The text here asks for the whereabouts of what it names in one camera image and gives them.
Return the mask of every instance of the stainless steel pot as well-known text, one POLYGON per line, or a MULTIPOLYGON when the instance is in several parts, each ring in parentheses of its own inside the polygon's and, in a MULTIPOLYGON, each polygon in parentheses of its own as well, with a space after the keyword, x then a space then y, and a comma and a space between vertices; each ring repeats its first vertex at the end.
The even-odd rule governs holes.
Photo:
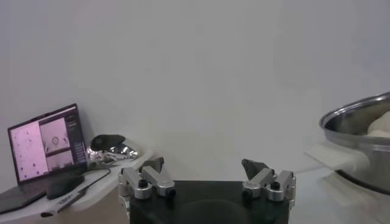
POLYGON ((390 92, 368 97, 335 109, 319 122, 325 137, 338 145, 363 152, 370 161, 366 170, 338 173, 369 189, 390 194, 390 138, 365 136, 373 121, 390 111, 390 92))

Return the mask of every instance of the laptop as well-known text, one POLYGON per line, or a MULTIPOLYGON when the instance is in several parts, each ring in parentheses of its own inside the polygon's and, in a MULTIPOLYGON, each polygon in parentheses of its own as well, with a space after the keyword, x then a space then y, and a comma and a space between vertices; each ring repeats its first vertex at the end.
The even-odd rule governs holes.
POLYGON ((87 169, 77 105, 8 128, 18 186, 0 194, 0 214, 45 196, 47 186, 87 169))

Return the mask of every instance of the silver object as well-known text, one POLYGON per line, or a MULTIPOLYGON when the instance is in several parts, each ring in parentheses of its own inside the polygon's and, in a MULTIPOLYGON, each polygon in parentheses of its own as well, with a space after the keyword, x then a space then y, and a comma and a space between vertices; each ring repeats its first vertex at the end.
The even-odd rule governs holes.
POLYGON ((114 161, 123 159, 137 159, 140 155, 140 146, 127 139, 117 146, 106 151, 93 151, 90 146, 87 148, 87 158, 89 163, 101 163, 106 159, 114 161))
POLYGON ((243 182, 243 191, 250 192, 252 198, 258 198, 261 190, 269 183, 273 182, 274 173, 271 169, 264 168, 258 172, 251 180, 243 182))
POLYGON ((174 197, 176 195, 175 182, 158 173, 151 166, 142 167, 141 176, 156 187, 159 195, 164 197, 174 197))
POLYGON ((290 202, 291 209, 295 205, 296 183, 294 173, 283 170, 274 182, 267 185, 267 199, 270 201, 283 201, 286 198, 290 202))
POLYGON ((121 181, 129 184, 137 199, 148 199, 152 196, 152 185, 142 179, 137 171, 133 168, 123 168, 121 181))
POLYGON ((125 209, 127 218, 130 218, 130 186, 127 181, 123 178, 123 174, 118 174, 118 199, 122 208, 125 209))
POLYGON ((370 161, 366 170, 351 167, 342 171, 387 194, 390 193, 390 139, 365 135, 370 124, 388 111, 390 93, 384 93, 335 109, 319 122, 329 141, 363 152, 370 161))

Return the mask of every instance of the white object in pot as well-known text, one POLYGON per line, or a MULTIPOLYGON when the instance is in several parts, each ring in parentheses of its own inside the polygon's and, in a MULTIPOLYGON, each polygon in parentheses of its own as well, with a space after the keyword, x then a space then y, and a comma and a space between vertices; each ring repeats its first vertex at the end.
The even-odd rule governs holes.
POLYGON ((384 133, 377 132, 377 131, 383 131, 388 132, 390 135, 390 111, 386 112, 382 117, 379 117, 377 120, 375 120, 373 123, 370 124, 368 127, 368 136, 371 137, 382 137, 384 133))

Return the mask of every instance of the black platform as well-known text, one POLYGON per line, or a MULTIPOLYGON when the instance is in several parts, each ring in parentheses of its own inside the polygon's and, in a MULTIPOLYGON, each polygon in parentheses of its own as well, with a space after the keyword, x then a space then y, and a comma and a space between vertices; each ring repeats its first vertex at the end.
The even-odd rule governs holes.
POLYGON ((261 198, 244 203, 240 181, 175 181, 172 201, 157 196, 130 199, 131 224, 286 224, 289 201, 261 198))

